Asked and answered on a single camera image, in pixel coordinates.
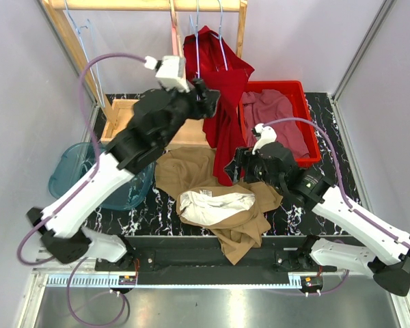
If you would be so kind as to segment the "red pleated skirt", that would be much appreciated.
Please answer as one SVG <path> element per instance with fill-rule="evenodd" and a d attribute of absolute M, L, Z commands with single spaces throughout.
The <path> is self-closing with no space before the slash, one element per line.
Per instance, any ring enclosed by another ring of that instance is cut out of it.
<path fill-rule="evenodd" d="M 254 68 L 239 58 L 223 41 L 228 61 L 225 71 L 217 34 L 207 26 L 199 30 L 201 79 L 206 86 L 221 93 L 214 117 L 205 119 L 203 131 L 211 148 L 216 150 L 213 175 L 219 184 L 231 186 L 225 166 L 233 159 L 238 147 L 246 146 L 238 123 L 237 108 Z M 189 81 L 197 78 L 195 37 L 187 36 L 183 44 L 186 75 Z"/>

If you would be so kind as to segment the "tan garment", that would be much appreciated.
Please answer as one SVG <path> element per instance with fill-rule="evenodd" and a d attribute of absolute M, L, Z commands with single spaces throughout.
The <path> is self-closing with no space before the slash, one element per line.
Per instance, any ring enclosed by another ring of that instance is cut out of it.
<path fill-rule="evenodd" d="M 178 148 L 156 162 L 156 186 L 176 201 L 181 222 L 210 230 L 221 251 L 236 264 L 271 229 L 265 213 L 279 208 L 283 197 L 263 182 L 223 186 L 213 175 L 215 151 Z"/>

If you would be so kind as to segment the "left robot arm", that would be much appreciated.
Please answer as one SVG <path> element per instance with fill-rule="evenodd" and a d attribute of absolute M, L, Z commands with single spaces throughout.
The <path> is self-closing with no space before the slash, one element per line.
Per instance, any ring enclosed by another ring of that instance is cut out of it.
<path fill-rule="evenodd" d="M 134 254 L 119 236 L 83 227 L 83 222 L 114 191 L 155 162 L 186 120 L 211 118 L 220 93 L 201 79 L 190 91 L 149 90 L 133 105 L 126 128 L 105 146 L 94 150 L 94 166 L 61 198 L 46 208 L 31 208 L 27 217 L 41 234 L 53 259 L 69 264 L 81 258 L 100 258 L 118 270 L 133 265 Z"/>

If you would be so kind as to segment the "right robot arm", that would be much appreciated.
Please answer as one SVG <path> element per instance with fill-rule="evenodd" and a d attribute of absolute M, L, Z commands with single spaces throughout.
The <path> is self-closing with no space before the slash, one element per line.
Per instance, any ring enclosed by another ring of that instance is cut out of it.
<path fill-rule="evenodd" d="M 299 167 L 278 142 L 256 150 L 238 148 L 225 167 L 232 182 L 264 182 L 280 195 L 339 225 L 360 247 L 309 236 L 297 253 L 305 271 L 331 266 L 371 277 L 384 290 L 405 297 L 410 290 L 410 233 L 402 231 L 349 199 L 340 187 L 312 168 Z"/>

